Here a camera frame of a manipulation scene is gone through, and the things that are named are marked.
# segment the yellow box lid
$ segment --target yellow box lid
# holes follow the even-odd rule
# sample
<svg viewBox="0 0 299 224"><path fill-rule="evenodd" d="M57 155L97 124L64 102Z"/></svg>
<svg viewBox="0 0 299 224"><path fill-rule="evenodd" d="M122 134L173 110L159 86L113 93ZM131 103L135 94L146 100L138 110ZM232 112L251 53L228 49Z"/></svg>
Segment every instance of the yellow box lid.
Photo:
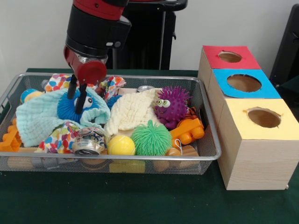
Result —
<svg viewBox="0 0 299 224"><path fill-rule="evenodd" d="M299 123L283 99L227 98L226 103L242 139L299 140Z"/></svg>

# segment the green spiky ball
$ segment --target green spiky ball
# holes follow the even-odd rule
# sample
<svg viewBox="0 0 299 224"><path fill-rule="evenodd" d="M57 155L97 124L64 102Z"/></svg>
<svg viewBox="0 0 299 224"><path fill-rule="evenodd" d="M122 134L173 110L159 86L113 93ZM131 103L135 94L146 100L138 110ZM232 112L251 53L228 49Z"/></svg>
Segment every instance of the green spiky ball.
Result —
<svg viewBox="0 0 299 224"><path fill-rule="evenodd" d="M131 139L135 143L136 155L165 155L171 148L171 134L164 125L157 126L152 120L148 125L139 125Z"/></svg>

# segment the wooden box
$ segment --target wooden box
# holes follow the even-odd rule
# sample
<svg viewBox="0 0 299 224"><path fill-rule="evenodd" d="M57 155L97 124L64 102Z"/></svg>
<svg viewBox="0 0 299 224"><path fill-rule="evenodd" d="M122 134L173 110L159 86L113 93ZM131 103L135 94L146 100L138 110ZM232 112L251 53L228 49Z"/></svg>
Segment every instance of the wooden box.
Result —
<svg viewBox="0 0 299 224"><path fill-rule="evenodd" d="M248 48L204 46L198 78L218 130L227 190L285 189L299 161L299 124Z"/></svg>
<svg viewBox="0 0 299 224"><path fill-rule="evenodd" d="M299 124L282 99L226 99L218 160L227 190L285 189L299 161Z"/></svg>
<svg viewBox="0 0 299 224"><path fill-rule="evenodd" d="M280 98L247 47L204 46L199 75L216 128L226 98Z"/></svg>
<svg viewBox="0 0 299 224"><path fill-rule="evenodd" d="M261 69L246 46L203 46L198 78L208 90L212 69Z"/></svg>

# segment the purple spiky toy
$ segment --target purple spiky toy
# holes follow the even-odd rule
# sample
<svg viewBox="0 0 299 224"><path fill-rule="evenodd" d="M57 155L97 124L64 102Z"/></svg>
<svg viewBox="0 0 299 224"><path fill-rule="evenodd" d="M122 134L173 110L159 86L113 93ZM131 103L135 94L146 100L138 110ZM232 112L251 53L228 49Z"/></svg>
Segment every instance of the purple spiky toy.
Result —
<svg viewBox="0 0 299 224"><path fill-rule="evenodd" d="M174 88L165 87L158 93L160 100L155 106L155 114L159 121L168 129L175 129L178 122L184 119L188 113L187 100L190 99L189 92L180 86Z"/></svg>

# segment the red box lid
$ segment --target red box lid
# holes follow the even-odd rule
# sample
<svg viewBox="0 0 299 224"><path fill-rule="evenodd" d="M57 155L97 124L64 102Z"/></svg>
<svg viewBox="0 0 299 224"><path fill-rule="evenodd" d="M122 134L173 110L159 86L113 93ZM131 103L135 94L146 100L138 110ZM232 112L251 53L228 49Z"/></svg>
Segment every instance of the red box lid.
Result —
<svg viewBox="0 0 299 224"><path fill-rule="evenodd" d="M203 48L212 69L261 69L246 46L203 46Z"/></svg>

